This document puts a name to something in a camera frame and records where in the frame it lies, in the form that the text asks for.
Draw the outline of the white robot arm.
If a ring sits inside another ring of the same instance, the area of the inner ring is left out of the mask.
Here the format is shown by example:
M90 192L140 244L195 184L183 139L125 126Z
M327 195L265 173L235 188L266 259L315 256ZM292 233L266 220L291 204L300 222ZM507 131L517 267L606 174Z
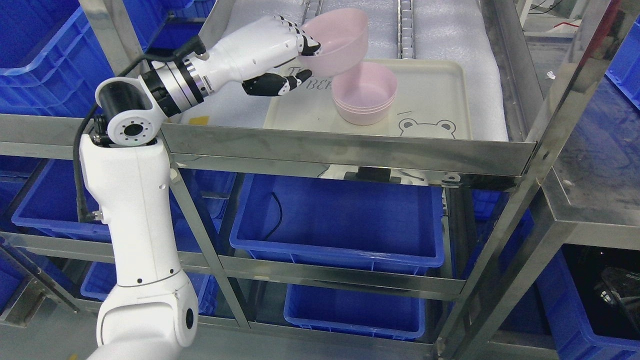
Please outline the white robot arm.
M190 57L160 58L136 79L99 84L96 133L81 125L75 135L78 219L107 225L116 268L91 360L176 360L194 342L199 298L179 260L170 160L157 134L209 94Z

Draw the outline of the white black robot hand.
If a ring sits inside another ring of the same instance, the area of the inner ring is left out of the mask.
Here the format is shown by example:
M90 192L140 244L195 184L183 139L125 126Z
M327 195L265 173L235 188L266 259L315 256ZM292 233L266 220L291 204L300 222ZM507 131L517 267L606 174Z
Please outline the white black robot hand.
M267 15L251 22L206 51L206 59L190 59L195 71L212 95L235 82L249 96L276 97L298 88L313 72L279 75L279 68L297 57L320 54L322 44L283 16Z

